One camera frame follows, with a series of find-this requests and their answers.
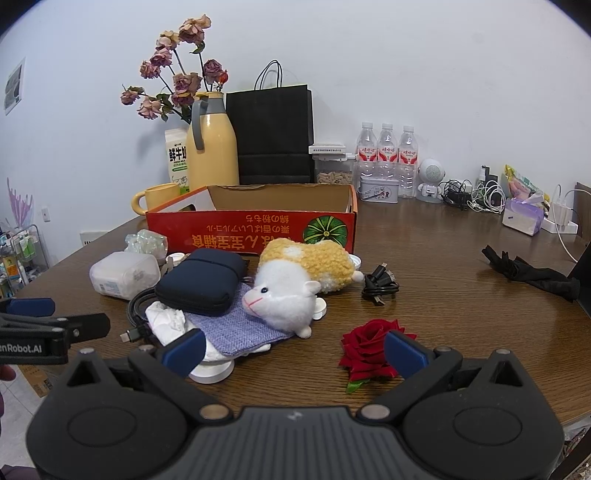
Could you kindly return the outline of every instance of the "stuffed toy sheep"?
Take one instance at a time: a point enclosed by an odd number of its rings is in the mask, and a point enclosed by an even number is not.
[[[353,281],[362,282],[363,274],[339,244],[277,238],[263,250],[255,285],[244,294],[242,305],[271,327],[308,338],[316,294],[340,290]]]

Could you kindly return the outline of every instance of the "yellow knitted fabric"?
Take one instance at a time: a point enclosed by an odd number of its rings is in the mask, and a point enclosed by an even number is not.
[[[323,292],[337,291],[347,286],[355,272],[349,254],[331,240],[300,244],[287,238],[277,238],[265,247],[259,265],[271,260],[289,260],[300,264],[311,280],[320,282]]]

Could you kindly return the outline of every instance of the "yellow mug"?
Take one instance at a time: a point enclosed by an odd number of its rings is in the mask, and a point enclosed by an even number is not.
[[[145,189],[143,192],[138,192],[131,199],[131,208],[138,215],[145,215],[148,210],[152,210],[159,207],[163,203],[169,202],[181,195],[181,188],[178,183],[163,183],[162,185],[156,185]],[[139,200],[142,197],[146,197],[147,210],[144,210],[139,205]]]

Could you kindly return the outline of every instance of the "yellow thermos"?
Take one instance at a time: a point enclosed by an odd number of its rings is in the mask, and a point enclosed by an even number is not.
[[[187,132],[189,190],[206,185],[238,185],[236,134],[222,92],[198,92]]]

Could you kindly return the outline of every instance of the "blue gripper pad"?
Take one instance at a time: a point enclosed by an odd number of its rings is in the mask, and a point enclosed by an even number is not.
[[[156,358],[170,371],[182,378],[201,363],[205,357],[205,334],[195,328],[174,342],[158,349]]]
[[[396,330],[386,335],[384,354],[390,366],[405,379],[435,360],[433,351]]]
[[[12,299],[6,307],[9,315],[24,317],[50,317],[55,311],[52,299]]]

